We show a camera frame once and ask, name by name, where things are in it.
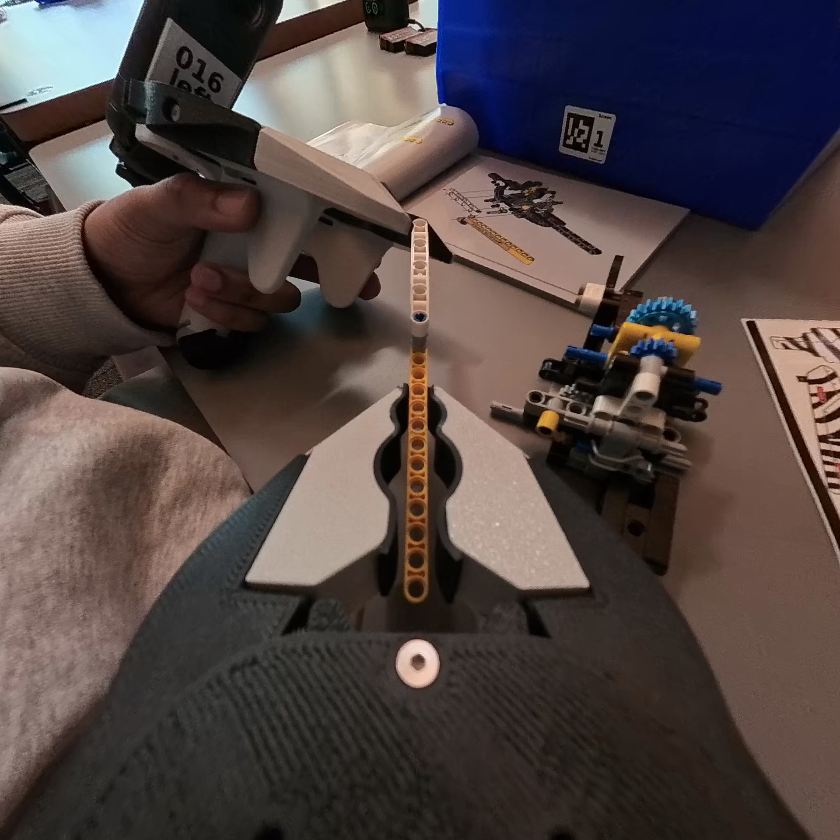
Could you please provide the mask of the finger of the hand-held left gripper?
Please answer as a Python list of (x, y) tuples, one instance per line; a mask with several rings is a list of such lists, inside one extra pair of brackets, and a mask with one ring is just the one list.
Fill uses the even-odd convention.
[(274, 129), (262, 128), (253, 168), (263, 210), (253, 230), (253, 264), (378, 265), (393, 247), (449, 262), (448, 248), (402, 209), (372, 174)]

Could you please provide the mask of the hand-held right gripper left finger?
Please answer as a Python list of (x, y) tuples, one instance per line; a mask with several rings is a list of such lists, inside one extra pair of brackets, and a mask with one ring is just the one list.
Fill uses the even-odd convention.
[(341, 602), (388, 595), (398, 554), (391, 484), (402, 468), (405, 430), (401, 386), (315, 446), (245, 582)]

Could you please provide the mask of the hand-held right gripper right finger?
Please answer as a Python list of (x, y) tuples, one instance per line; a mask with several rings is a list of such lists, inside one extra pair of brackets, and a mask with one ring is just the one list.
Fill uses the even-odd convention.
[(436, 386), (430, 392), (434, 564), (448, 603), (578, 595), (590, 582), (529, 457)]

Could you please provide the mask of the yellow lego beam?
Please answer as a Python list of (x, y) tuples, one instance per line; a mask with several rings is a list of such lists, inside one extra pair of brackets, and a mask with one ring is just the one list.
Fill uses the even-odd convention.
[(413, 350), (409, 362), (403, 596), (420, 605), (430, 588), (427, 350)]

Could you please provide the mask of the white lego beam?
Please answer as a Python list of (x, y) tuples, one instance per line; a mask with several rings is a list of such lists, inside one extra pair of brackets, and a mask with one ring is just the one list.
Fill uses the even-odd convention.
[(429, 256), (428, 222), (422, 218), (413, 221), (410, 246), (410, 299), (409, 322), (414, 350), (425, 350), (429, 330)]

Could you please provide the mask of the lego vehicle assembly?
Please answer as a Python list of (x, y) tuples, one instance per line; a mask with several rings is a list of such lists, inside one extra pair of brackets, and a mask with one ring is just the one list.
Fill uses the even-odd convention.
[(697, 310), (619, 290), (622, 266), (616, 255), (605, 284), (580, 289), (575, 307), (591, 318), (582, 346), (542, 362), (542, 387), (522, 408), (493, 402), (490, 416), (546, 439), (548, 465), (585, 476), (599, 515), (664, 575), (680, 481), (692, 466), (682, 427), (707, 419), (707, 396), (722, 385), (690, 367), (701, 343)]

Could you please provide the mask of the person's left forearm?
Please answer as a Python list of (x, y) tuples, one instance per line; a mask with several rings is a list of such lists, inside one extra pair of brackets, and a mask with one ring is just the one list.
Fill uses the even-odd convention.
[(83, 226), (100, 204), (49, 216), (1, 207), (2, 366), (44, 375), (73, 392), (110, 357), (174, 342), (168, 332), (128, 318), (92, 273)]

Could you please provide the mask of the lego instruction booklet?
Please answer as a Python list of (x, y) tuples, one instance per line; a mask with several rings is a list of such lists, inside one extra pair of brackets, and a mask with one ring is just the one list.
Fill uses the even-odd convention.
[(481, 154), (473, 119), (440, 105), (392, 127), (356, 120), (309, 141), (376, 177), (465, 265), (572, 307), (627, 287), (688, 210)]

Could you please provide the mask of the person's left hand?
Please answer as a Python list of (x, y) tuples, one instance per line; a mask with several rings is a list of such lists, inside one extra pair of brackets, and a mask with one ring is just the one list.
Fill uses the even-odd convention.
[(111, 300), (145, 328), (174, 330), (189, 307), (222, 328), (257, 332), (299, 307), (299, 289), (285, 281), (258, 292), (244, 271), (201, 253), (206, 234), (245, 233), (259, 211), (251, 188), (176, 175), (94, 208), (83, 225), (87, 261)]

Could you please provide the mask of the small black device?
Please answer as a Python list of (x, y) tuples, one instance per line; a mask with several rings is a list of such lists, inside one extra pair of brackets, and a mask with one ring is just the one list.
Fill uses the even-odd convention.
[(371, 32), (383, 34), (409, 25), (409, 1), (362, 1), (364, 24)]

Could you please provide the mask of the dark object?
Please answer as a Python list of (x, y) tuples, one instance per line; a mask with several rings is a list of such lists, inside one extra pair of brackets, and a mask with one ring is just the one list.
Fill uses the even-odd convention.
[(1, 120), (1, 204), (41, 215), (64, 212), (60, 200), (17, 135)]

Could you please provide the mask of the square code sticker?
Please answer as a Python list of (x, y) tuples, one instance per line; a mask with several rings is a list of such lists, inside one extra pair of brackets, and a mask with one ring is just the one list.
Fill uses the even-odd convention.
[(563, 111), (559, 152), (601, 165), (606, 162), (615, 125), (613, 113), (567, 105)]

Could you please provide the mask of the zebra striped sticker sheet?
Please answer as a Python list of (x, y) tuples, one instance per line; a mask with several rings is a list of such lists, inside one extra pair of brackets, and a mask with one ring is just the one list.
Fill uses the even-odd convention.
[(839, 554), (839, 319), (743, 318), (776, 412)]

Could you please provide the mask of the blue storage box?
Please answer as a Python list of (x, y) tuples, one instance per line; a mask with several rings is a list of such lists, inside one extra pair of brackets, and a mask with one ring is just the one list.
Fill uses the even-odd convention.
[[(438, 3), (439, 99), (480, 145), (755, 229), (838, 147), (837, 1)], [(616, 115), (603, 164), (564, 108)]]

